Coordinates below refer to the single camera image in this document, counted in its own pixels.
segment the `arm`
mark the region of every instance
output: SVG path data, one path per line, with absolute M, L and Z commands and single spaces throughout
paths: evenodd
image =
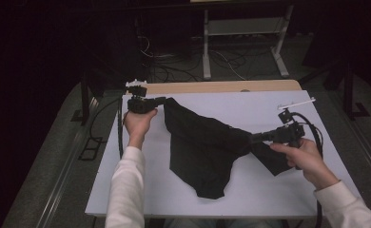
M 316 187 L 315 196 L 332 227 L 371 227 L 371 211 L 326 166 L 314 142 L 301 139 L 301 147 L 272 143 L 271 149 L 286 154 L 290 166 L 298 165 Z
M 128 112 L 125 126 L 129 134 L 128 147 L 118 162 L 111 179 L 106 227 L 144 227 L 145 157 L 142 144 L 156 115 Z

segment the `black garment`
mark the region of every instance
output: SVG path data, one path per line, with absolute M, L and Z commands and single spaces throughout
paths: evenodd
M 285 155 L 264 143 L 251 145 L 249 132 L 199 116 L 173 98 L 166 100 L 164 108 L 171 133 L 170 169 L 191 185 L 198 197 L 223 197 L 233 162 L 251 150 L 273 175 L 290 168 Z

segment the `white board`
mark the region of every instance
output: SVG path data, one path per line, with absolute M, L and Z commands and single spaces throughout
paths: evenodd
M 199 115 L 215 118 L 225 124 L 251 133 L 273 130 L 282 125 L 278 118 L 279 105 L 308 101 L 306 91 L 260 91 L 231 93 L 154 94 L 154 97 L 172 97 L 180 105 Z M 127 110 L 124 97 L 123 112 Z M 303 114 L 317 126 L 323 135 L 324 160 L 355 195 L 358 189 L 331 142 L 313 104 L 290 107 Z M 306 138 L 313 140 L 311 131 L 304 127 Z M 123 142 L 128 135 L 124 129 Z M 314 187 L 302 171 L 290 169 L 277 177 L 251 153 L 233 163 L 225 196 L 219 199 L 198 198 L 195 190 L 169 170 L 170 133 L 165 126 L 163 106 L 152 120 L 146 134 L 143 152 L 146 156 L 146 217 L 203 217 L 203 218 L 300 218 L 316 216 Z M 117 120 L 115 120 L 99 172 L 88 200 L 86 213 L 102 217 L 107 213 L 109 187 L 114 168 L 119 161 Z

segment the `person's right hand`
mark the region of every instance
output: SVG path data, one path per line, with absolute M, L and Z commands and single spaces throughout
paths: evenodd
M 146 114 L 137 114 L 131 111 L 126 113 L 124 117 L 124 125 L 126 126 L 129 135 L 128 146 L 142 149 L 145 134 L 148 132 L 150 127 L 150 121 L 157 113 L 158 110 L 156 108 Z
M 288 165 L 299 166 L 304 177 L 313 183 L 317 190 L 339 182 L 333 172 L 322 160 L 316 144 L 307 139 L 301 139 L 301 147 L 295 148 L 280 143 L 272 143 L 271 149 L 286 154 Z

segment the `white sleeve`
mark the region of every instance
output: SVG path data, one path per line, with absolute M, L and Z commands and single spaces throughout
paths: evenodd
M 314 194 L 332 227 L 371 228 L 371 210 L 342 181 Z
M 111 179 L 106 227 L 140 227 L 144 220 L 145 157 L 129 146 Z

